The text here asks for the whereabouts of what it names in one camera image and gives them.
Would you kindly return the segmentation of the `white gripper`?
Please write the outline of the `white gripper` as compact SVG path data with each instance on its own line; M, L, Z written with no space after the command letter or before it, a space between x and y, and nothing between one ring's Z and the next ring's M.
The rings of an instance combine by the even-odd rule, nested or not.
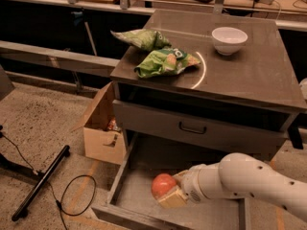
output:
M204 203L207 196L201 190L199 175L205 167L205 164L200 164L174 174L174 180L181 181L180 187L175 186L166 195L159 198L157 200L159 205L165 209L183 207L187 204L187 199L194 203Z

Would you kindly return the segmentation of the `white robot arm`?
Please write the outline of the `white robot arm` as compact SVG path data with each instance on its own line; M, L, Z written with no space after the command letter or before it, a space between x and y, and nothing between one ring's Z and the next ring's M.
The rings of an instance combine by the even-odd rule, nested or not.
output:
M249 197L307 221L307 183L243 153L230 153L218 163L199 164L175 175L161 173L153 180L151 191L163 208L182 207L188 201Z

